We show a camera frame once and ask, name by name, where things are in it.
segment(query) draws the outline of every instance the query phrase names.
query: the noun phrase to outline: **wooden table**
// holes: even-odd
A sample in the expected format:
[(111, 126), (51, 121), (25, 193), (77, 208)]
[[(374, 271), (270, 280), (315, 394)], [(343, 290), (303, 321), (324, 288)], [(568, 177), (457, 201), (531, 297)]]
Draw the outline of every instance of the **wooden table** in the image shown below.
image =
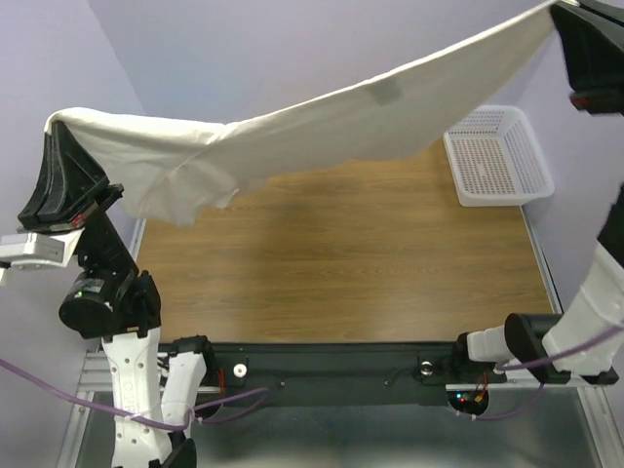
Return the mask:
[(164, 341), (443, 340), (551, 311), (521, 211), (461, 207), (441, 142), (275, 177), (191, 228), (150, 220), (138, 263)]

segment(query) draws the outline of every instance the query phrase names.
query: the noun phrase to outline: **white towel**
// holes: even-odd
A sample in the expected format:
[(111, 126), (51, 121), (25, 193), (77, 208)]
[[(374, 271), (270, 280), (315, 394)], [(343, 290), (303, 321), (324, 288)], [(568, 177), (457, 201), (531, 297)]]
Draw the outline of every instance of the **white towel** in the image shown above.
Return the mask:
[(191, 224), (204, 206), (282, 173), (413, 156), (502, 87), (553, 31), (549, 0), (358, 85), (243, 122), (71, 108), (53, 114), (126, 188), (136, 217)]

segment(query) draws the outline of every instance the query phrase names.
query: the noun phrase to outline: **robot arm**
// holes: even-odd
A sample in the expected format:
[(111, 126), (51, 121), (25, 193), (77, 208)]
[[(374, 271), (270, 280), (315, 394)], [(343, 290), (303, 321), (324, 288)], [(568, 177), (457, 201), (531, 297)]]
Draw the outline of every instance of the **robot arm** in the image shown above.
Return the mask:
[[(122, 191), (121, 186), (108, 183), (103, 169), (64, 124), (55, 122), (45, 136), (35, 191), (19, 214), (22, 232), (0, 241), (1, 278), (6, 281), (14, 268), (65, 267), (76, 256), (83, 272), (60, 306), (60, 319), (85, 339), (101, 339), (116, 408), (182, 426), (212, 365), (210, 347), (204, 336), (174, 343), (171, 374), (161, 402), (157, 367), (160, 296), (152, 277), (139, 272), (106, 215)], [(115, 418), (113, 467), (196, 465), (190, 429), (175, 434)]]
[[(624, 114), (624, 10), (595, 0), (551, 7), (564, 49), (570, 102), (590, 114)], [(467, 335), (471, 360), (545, 359), (611, 335), (548, 366), (531, 369), (542, 382), (571, 373), (590, 383), (614, 383), (611, 361), (624, 342), (624, 185), (598, 236), (588, 276), (563, 316), (512, 315), (503, 327)]]

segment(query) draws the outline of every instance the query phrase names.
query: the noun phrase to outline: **white plastic basket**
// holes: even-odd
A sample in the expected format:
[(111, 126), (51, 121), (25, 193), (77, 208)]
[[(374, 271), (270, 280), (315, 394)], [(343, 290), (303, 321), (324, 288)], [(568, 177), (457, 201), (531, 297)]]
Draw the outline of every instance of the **white plastic basket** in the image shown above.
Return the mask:
[(473, 111), (444, 136), (464, 207), (519, 206), (555, 191), (525, 114), (505, 105)]

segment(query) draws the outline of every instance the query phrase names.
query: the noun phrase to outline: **screw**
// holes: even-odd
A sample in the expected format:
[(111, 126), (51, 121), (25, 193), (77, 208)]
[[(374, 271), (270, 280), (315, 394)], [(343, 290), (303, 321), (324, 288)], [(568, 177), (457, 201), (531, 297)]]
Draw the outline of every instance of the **screw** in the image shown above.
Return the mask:
[(429, 361), (423, 361), (420, 363), (420, 374), (425, 377), (433, 375), (433, 365)]

